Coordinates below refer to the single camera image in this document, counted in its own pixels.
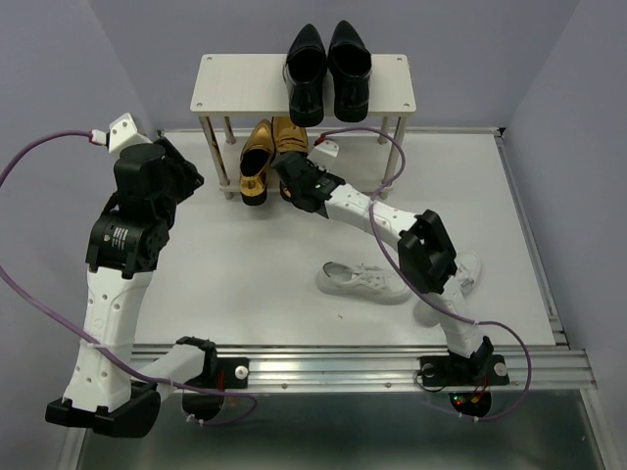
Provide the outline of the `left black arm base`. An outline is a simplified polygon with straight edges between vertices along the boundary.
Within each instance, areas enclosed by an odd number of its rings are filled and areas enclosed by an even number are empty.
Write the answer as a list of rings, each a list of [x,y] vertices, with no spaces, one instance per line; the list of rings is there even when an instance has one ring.
[[[247,378],[237,376],[237,370],[248,369],[249,359],[246,357],[225,358],[217,353],[217,347],[211,340],[183,336],[175,343],[182,346],[186,353],[200,353],[202,365],[198,373],[194,373],[183,383],[194,388],[213,389],[225,392],[233,389],[243,392],[248,385]],[[182,411],[186,418],[200,426],[216,426],[231,424],[241,420],[248,406],[246,399],[229,395],[196,394],[184,389],[181,398]]]

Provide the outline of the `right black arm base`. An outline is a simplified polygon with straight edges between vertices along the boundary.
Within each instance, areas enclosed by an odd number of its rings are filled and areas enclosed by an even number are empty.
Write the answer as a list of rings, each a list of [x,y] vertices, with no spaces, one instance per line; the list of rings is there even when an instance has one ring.
[[[470,358],[448,352],[418,359],[414,383],[428,393],[449,390],[454,411],[477,420],[486,418],[492,406],[490,387],[509,384],[505,358],[494,354],[491,340],[484,336],[477,352]]]

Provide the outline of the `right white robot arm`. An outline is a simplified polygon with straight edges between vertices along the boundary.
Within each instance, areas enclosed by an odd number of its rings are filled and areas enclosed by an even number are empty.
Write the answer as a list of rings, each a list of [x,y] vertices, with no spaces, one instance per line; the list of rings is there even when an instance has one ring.
[[[472,382],[485,372],[494,347],[469,316],[457,252],[436,212],[415,214],[376,202],[296,152],[278,157],[272,168],[295,207],[354,226],[373,235],[381,249],[393,249],[393,266],[421,298],[416,320],[444,331],[454,376]]]

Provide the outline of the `black patent loafer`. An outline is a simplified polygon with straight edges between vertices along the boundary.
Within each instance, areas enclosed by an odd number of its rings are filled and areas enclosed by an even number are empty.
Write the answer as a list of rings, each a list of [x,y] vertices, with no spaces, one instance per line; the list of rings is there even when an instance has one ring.
[[[323,82],[326,52],[315,26],[307,23],[293,40],[283,67],[289,116],[299,127],[319,125],[324,118]]]

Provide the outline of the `black loafer with tag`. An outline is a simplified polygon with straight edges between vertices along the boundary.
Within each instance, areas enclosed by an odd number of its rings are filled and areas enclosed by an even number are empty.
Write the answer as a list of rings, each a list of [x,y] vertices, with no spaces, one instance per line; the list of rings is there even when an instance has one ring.
[[[371,53],[346,20],[333,31],[327,65],[333,79],[334,115],[348,123],[363,121],[369,106]]]

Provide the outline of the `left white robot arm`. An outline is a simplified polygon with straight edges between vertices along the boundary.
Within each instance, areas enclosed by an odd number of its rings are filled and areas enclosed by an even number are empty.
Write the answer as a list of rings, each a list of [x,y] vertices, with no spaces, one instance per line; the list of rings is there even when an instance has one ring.
[[[217,377],[215,344],[188,336],[141,377],[123,369],[176,207],[204,178],[165,137],[124,148],[114,177],[117,190],[92,227],[86,254],[88,337],[70,383],[47,405],[45,419],[112,438],[143,438],[175,384],[206,386]]]

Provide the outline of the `gold loafer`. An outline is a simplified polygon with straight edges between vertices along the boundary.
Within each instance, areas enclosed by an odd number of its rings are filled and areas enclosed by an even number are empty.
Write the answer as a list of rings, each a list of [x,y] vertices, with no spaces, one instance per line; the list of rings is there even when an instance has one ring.
[[[267,172],[274,156],[271,123],[263,119],[252,131],[240,156],[239,191],[246,206],[256,207],[265,202]]]
[[[307,159],[309,137],[303,127],[294,124],[289,117],[273,117],[271,127],[275,145],[275,157],[271,168],[274,168],[286,153],[298,155],[303,161]]]

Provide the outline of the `white lace-up sneaker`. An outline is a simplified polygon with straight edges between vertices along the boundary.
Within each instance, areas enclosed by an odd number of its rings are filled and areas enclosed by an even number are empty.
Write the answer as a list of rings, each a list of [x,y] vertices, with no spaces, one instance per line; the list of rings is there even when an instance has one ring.
[[[375,265],[347,265],[326,262],[315,278],[318,290],[326,295],[395,306],[406,302],[411,291],[393,271]]]

